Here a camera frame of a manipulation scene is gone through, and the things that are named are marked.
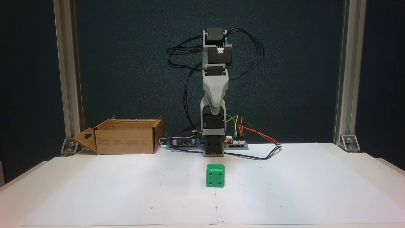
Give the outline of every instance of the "green cube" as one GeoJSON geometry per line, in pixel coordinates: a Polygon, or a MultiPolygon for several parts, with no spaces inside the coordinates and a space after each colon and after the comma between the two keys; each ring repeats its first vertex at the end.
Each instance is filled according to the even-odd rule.
{"type": "Polygon", "coordinates": [[[224,187],[225,166],[222,164],[207,165],[207,187],[224,187]]]}

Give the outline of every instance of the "white paper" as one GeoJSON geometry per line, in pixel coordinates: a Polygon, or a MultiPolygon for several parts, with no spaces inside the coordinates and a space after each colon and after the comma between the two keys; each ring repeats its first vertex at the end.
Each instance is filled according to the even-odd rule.
{"type": "MultiPolygon", "coordinates": [[[[250,145],[266,156],[270,144],[250,145]]],[[[405,210],[318,144],[284,144],[266,161],[159,149],[100,155],[22,225],[346,224],[405,222],[405,210]],[[225,187],[205,185],[209,163],[225,187]]]]}

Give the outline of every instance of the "dark blue wall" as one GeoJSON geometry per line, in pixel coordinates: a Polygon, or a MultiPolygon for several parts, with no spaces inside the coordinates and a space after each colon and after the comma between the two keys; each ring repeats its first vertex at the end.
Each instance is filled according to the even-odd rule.
{"type": "Polygon", "coordinates": [[[405,169],[405,4],[367,1],[356,119],[361,149],[405,169]]]}
{"type": "MultiPolygon", "coordinates": [[[[245,28],[266,49],[263,61],[230,82],[229,114],[245,117],[281,142],[332,142],[343,1],[78,0],[81,80],[87,127],[118,118],[165,118],[165,130],[187,126],[183,85],[188,71],[167,65],[166,47],[207,27],[245,28]]],[[[230,76],[247,68],[254,46],[241,34],[230,76]]],[[[201,55],[178,58],[195,65],[201,55]]],[[[189,109],[199,120],[201,75],[189,85],[189,109]]],[[[262,142],[254,134],[250,142],[262,142]]]]}
{"type": "Polygon", "coordinates": [[[53,1],[0,3],[5,181],[60,155],[65,138],[53,1]]]}

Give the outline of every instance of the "white table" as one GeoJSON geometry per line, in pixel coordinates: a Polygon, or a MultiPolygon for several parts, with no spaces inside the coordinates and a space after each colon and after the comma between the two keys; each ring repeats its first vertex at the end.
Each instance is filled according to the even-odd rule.
{"type": "MultiPolygon", "coordinates": [[[[401,173],[395,171],[366,153],[349,154],[332,143],[320,145],[340,159],[344,164],[346,164],[354,172],[358,173],[374,187],[395,201],[398,205],[405,208],[405,176],[403,176],[401,173]]],[[[96,156],[91,152],[81,152],[72,157],[56,157],[42,166],[35,167],[35,171],[27,174],[21,180],[1,188],[0,227],[22,227],[19,226],[19,224],[24,218],[32,213],[44,200],[59,189],[66,181],[74,177],[81,168],[83,168],[95,157],[96,156]]],[[[85,226],[46,227],[78,228],[85,226]]],[[[123,228],[129,226],[103,226],[103,228],[110,227],[123,228]]],[[[270,227],[397,228],[405,227],[405,224],[271,225],[270,227]]]]}

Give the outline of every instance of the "open cardboard box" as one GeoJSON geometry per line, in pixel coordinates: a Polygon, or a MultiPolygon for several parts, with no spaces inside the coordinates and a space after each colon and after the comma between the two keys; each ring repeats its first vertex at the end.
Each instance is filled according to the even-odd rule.
{"type": "Polygon", "coordinates": [[[98,155],[153,154],[163,137],[163,117],[157,120],[116,119],[115,115],[73,139],[98,155]]]}

